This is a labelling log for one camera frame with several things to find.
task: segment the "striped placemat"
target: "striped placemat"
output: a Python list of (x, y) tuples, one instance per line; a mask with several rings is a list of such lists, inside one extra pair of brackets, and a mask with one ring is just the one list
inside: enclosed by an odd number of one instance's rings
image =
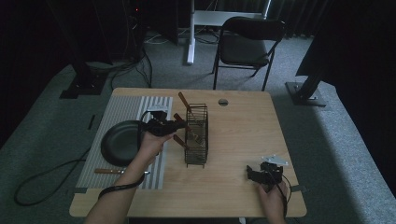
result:
[[(168, 108), (167, 119), (171, 118), (172, 97), (161, 96), (111, 96), (95, 139), (93, 140), (90, 154), (88, 155), (76, 188), (78, 189), (104, 189), (110, 187), (120, 175), (95, 174), (96, 168), (121, 169), (114, 166), (103, 158), (101, 154), (101, 141), (114, 125), (125, 120), (140, 120), (142, 114), (153, 105), (165, 105)], [(150, 115), (145, 116), (145, 122), (149, 121)], [(140, 189), (162, 189), (163, 170), (165, 166), (167, 144), (163, 146), (154, 163), (150, 165), (145, 181), (139, 186)]]

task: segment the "table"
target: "table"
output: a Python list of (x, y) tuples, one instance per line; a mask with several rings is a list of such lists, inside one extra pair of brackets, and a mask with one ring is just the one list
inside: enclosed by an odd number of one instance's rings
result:
[(222, 26), (222, 24), (225, 21), (227, 21), (231, 17), (236, 17), (236, 16), (255, 18), (255, 19), (259, 19), (259, 18), (266, 19), (270, 5), (271, 5), (271, 0), (266, 0), (262, 13), (204, 11), (204, 10), (195, 10), (194, 0), (191, 0), (190, 44), (189, 44), (189, 53), (187, 57), (187, 64), (194, 63), (195, 25)]
[[(202, 91), (118, 88), (115, 96), (168, 96), (172, 113), (182, 118), (190, 104), (204, 103), (208, 111), (209, 152), (205, 167), (186, 166), (182, 146), (168, 141), (162, 189), (138, 189), (128, 217), (262, 217), (258, 193), (247, 179), (246, 167), (260, 169), (262, 156), (276, 154), (289, 162), (284, 176), (298, 185), (271, 96), (263, 91)], [(219, 105), (226, 99), (228, 105)], [(184, 130), (177, 135), (183, 136)], [(70, 206), (73, 217), (85, 217), (101, 189), (76, 193)], [(306, 213), (303, 195), (293, 192), (288, 217)]]

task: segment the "gray carpet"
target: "gray carpet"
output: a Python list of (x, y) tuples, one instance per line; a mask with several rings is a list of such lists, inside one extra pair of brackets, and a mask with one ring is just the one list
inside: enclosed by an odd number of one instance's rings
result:
[[(212, 36), (201, 36), (214, 40)], [(285, 82), (302, 81), (296, 70), (312, 39), (284, 39), (278, 46), (267, 91), (273, 97), (276, 113), (288, 145), (295, 171), (305, 186), (307, 215), (288, 218), (288, 223), (394, 223), (396, 200), (375, 167), (356, 127), (337, 97), (333, 86), (321, 83), (319, 92), (324, 108), (294, 105)], [(146, 44), (152, 62), (153, 88), (212, 88), (215, 45), (197, 42), (195, 62), (186, 65), (187, 40), (178, 46), (162, 39)], [(94, 66), (107, 67), (100, 63)], [(149, 73), (149, 62), (139, 64)], [(221, 69), (219, 90), (260, 91), (264, 70), (248, 77), (250, 71)], [(60, 72), (35, 102), (24, 121), (0, 150), (0, 223), (82, 223), (70, 217), (83, 162), (48, 200), (30, 207), (16, 205), (13, 194), (27, 177), (65, 161), (79, 158), (90, 147), (111, 94), (110, 78), (99, 96), (81, 95), (76, 100), (59, 99), (75, 73), (70, 66)], [(114, 87), (147, 87), (135, 70), (121, 71)], [(92, 115), (96, 119), (92, 127)], [(51, 192), (73, 164), (35, 179), (21, 189), (20, 199), (33, 202)], [(266, 223), (265, 219), (250, 220)], [(133, 223), (238, 223), (231, 219), (132, 219)]]

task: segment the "person's right hand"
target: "person's right hand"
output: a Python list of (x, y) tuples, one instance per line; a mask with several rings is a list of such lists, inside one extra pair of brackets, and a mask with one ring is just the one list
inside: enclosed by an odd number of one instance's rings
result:
[[(285, 196), (288, 195), (288, 188), (285, 182), (279, 184), (282, 192)], [(262, 211), (267, 217), (271, 224), (283, 224), (286, 223), (284, 218), (284, 207), (283, 207), (283, 196), (279, 192), (279, 189), (274, 186), (268, 193), (265, 192), (263, 185), (257, 184), (257, 189), (260, 195), (260, 201), (262, 202)]]

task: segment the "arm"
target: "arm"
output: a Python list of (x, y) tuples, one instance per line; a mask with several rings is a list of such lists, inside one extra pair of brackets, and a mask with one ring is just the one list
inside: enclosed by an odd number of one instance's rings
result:
[[(155, 160), (156, 155), (162, 151), (163, 143), (171, 137), (172, 134), (156, 137), (151, 133), (145, 133), (139, 151), (114, 185), (127, 185), (138, 181)], [(93, 206), (84, 223), (123, 223), (135, 192), (136, 188), (113, 191), (103, 195)]]
[[(286, 196), (288, 194), (288, 188), (285, 182), (279, 184), (282, 192)], [(257, 185), (257, 189), (260, 195), (260, 201), (262, 202), (262, 211), (268, 218), (271, 224), (286, 224), (286, 220), (283, 217), (283, 196), (279, 192), (277, 187), (273, 187), (268, 193), (265, 192), (262, 185)]]

